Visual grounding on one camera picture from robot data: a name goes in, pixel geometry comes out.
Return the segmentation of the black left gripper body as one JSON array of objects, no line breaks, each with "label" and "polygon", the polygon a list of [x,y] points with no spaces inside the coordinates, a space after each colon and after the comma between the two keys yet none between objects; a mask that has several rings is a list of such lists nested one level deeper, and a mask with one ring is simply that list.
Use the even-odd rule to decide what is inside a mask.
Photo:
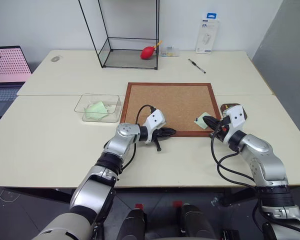
[{"label": "black left gripper body", "polygon": [[160,129],[155,129],[152,133],[152,138],[165,138],[167,137],[167,128],[162,127]]}]

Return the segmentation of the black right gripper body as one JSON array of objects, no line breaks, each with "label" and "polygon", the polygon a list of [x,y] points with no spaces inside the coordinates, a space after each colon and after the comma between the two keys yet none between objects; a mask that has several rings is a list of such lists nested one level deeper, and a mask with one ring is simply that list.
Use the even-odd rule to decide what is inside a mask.
[{"label": "black right gripper body", "polygon": [[[224,138],[226,137],[226,135],[229,132],[229,124],[231,123],[230,117],[226,116],[224,117],[222,120],[219,120],[219,125],[218,125],[218,129],[217,133],[215,134],[215,138],[217,138],[220,141],[223,141]],[[213,132],[210,134],[210,137],[213,137],[213,134],[215,133],[216,130],[213,130]]]}]

